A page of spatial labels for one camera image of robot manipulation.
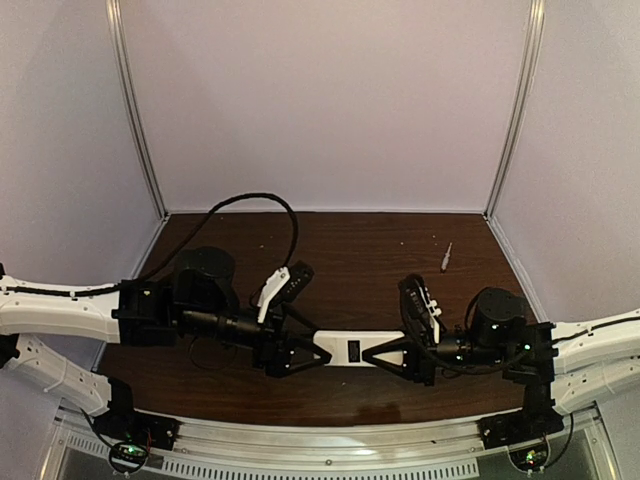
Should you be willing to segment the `white remote control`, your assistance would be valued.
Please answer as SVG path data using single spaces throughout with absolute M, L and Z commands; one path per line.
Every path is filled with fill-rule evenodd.
M 312 340 L 316 346 L 331 355 L 326 367 L 373 368 L 373 364 L 364 360 L 364 352 L 403 337 L 404 334 L 399 330 L 318 330 Z

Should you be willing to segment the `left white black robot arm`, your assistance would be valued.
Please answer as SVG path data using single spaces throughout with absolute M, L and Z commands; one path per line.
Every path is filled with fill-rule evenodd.
M 214 338 L 247 348 L 255 367 L 282 378 L 329 363 L 311 336 L 288 333 L 291 301 L 313 277 L 303 262 L 276 270 L 266 297 L 249 310 L 233 289 L 235 261 L 226 251 L 201 247 L 179 253 L 171 274 L 100 287 L 64 287 L 1 277 L 1 364 L 16 368 L 73 402 L 100 426 L 124 428 L 137 420 L 131 388 L 96 376 L 46 349 L 39 334 L 92 338 L 132 347 L 173 346 L 178 338 Z

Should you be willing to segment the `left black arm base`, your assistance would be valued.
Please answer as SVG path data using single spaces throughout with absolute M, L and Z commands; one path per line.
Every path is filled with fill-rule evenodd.
M 107 461 L 120 475 L 139 472 L 153 449 L 171 451 L 181 422 L 175 418 L 137 410 L 124 415 L 111 411 L 99 416 L 85 414 L 94 435 L 107 448 Z

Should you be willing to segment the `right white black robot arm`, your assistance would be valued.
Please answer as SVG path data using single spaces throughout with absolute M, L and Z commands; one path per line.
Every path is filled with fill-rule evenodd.
M 399 307 L 398 337 L 362 350 L 361 361 L 425 386 L 439 371 L 501 375 L 521 385 L 521 407 L 483 418 L 484 437 L 555 432 L 565 416 L 639 379 L 637 312 L 583 323 L 531 323 L 523 298 L 486 287 L 469 302 L 462 323 L 446 328 L 415 278 L 400 284 Z

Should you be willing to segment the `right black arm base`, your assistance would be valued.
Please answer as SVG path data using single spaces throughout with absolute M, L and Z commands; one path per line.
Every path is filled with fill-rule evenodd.
M 485 450 L 505 447 L 510 464 L 527 475 L 542 473 L 554 461 L 549 436 L 564 429 L 563 416 L 552 408 L 482 417 L 477 421 Z

